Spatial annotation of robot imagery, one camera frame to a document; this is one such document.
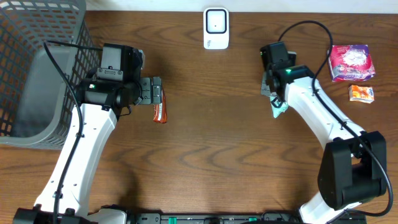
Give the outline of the mint green snack wrapper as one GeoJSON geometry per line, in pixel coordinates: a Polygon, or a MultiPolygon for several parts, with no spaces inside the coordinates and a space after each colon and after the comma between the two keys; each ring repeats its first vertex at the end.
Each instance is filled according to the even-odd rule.
{"type": "Polygon", "coordinates": [[[289,105],[285,101],[280,101],[276,96],[270,96],[270,102],[274,118],[277,118],[289,108],[289,105]]]}

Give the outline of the red snack bar wrapper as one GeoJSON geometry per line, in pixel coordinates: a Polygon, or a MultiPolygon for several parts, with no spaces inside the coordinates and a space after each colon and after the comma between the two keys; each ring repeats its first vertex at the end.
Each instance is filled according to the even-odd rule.
{"type": "Polygon", "coordinates": [[[153,121],[161,124],[165,124],[167,122],[166,97],[163,90],[162,90],[162,102],[158,105],[154,105],[153,121]]]}

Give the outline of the purple sanitary pad pack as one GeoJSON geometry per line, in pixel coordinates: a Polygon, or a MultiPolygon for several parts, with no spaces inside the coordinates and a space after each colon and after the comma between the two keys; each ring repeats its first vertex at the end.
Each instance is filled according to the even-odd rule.
{"type": "Polygon", "coordinates": [[[333,45],[328,66],[333,82],[364,82],[376,74],[368,45],[333,45]]]}

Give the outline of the orange juice carton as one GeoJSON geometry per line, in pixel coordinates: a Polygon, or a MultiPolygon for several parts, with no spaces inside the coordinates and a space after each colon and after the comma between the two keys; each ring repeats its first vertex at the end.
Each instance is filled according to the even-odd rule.
{"type": "Polygon", "coordinates": [[[374,101],[374,91],[371,86],[351,85],[349,88],[349,100],[362,103],[372,103],[374,101]]]}

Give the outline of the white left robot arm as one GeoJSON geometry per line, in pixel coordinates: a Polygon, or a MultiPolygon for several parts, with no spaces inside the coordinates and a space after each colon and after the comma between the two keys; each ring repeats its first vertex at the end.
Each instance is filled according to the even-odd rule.
{"type": "Polygon", "coordinates": [[[160,105],[160,77],[142,78],[145,54],[134,47],[104,44],[101,65],[72,86],[55,61],[73,102],[68,135],[52,175],[31,209],[18,208],[13,224],[134,223],[133,214],[117,205],[89,212],[91,186],[106,141],[123,108],[160,105]]]}

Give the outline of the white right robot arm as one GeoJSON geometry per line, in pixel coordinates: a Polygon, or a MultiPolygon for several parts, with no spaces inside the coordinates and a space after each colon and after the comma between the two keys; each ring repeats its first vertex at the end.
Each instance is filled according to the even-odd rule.
{"type": "Polygon", "coordinates": [[[305,65],[267,63],[261,92],[273,99],[274,107],[287,103],[293,108],[323,148],[319,191],[300,207],[303,222],[331,223],[347,213],[381,217],[390,212],[394,195],[380,132],[366,132],[352,122],[305,65]]]}

